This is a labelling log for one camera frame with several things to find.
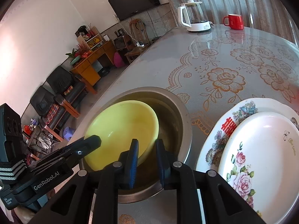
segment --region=floral plate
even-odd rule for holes
[[[224,147],[232,132],[244,119],[257,112],[275,112],[281,114],[288,118],[296,128],[299,129],[299,116],[289,106],[274,99],[267,98],[251,98],[243,100],[226,112],[217,121],[201,148],[195,165],[195,170],[200,172],[206,172],[210,169],[218,171]],[[201,204],[201,211],[203,213],[199,191],[198,196]]]
[[[257,113],[229,138],[218,173],[266,223],[281,223],[299,195],[296,150],[299,131],[288,118]]]

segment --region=white cable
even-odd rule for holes
[[[120,22],[118,22],[118,24],[120,24],[123,28],[124,28],[124,26],[120,23]],[[126,29],[124,28],[124,30],[126,31]],[[134,39],[127,31],[126,31],[126,33],[132,38],[132,39]],[[135,41],[136,41],[136,43],[137,43],[137,40],[136,39],[134,39]]]

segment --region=crt television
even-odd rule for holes
[[[108,0],[120,21],[160,5],[159,0]]]

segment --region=gray striped curtain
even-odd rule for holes
[[[241,14],[246,27],[263,30],[285,38],[298,46],[299,30],[280,0],[195,0],[208,19],[222,24],[228,13]],[[187,0],[169,0],[178,25],[177,8]]]

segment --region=metal basin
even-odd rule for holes
[[[179,161],[185,162],[191,147],[192,126],[188,111],[182,101],[165,89],[140,87],[111,99],[99,109],[94,118],[109,106],[125,100],[139,100],[152,107],[159,120],[159,139],[163,139],[167,151],[173,152]],[[80,161],[79,166],[80,169],[92,171],[84,159]],[[134,189],[119,190],[118,202],[132,203],[145,200],[161,190],[155,148],[153,148],[147,159],[137,167]]]

